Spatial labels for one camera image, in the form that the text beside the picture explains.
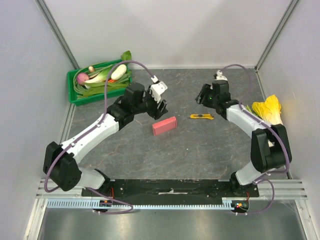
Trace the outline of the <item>pink express box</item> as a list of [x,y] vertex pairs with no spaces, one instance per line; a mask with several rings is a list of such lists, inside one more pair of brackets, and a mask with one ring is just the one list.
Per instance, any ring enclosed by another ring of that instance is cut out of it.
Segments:
[[158,136],[177,127],[177,118],[169,117],[152,125],[153,135]]

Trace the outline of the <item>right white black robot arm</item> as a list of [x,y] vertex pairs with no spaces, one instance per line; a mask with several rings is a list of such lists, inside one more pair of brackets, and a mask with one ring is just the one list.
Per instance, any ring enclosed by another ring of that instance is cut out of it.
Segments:
[[229,191],[233,196],[242,196],[247,186],[258,183],[266,174],[281,173],[282,167],[284,173],[289,170],[292,153],[285,126],[264,121],[231,99],[228,81],[204,84],[195,100],[237,125],[251,139],[250,162],[230,177]]

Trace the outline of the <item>yellow utility knife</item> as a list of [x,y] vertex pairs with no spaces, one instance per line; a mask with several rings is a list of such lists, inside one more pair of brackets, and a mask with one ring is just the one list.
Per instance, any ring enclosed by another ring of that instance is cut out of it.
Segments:
[[207,120],[213,120],[214,116],[212,114],[191,114],[191,119],[207,119]]

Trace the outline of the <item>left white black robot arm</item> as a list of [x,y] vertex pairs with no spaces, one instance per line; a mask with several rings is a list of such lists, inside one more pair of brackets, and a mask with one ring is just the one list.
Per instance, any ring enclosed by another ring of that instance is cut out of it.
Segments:
[[76,186],[92,188],[99,197],[106,196],[110,191],[109,178],[97,169],[80,169],[78,164],[99,143],[131,123],[135,115],[147,113],[158,120],[166,114],[167,103],[161,95],[167,88],[162,81],[148,89],[140,83],[132,83],[89,127],[61,144],[51,142],[46,148],[43,165],[45,183],[52,180],[65,192]]

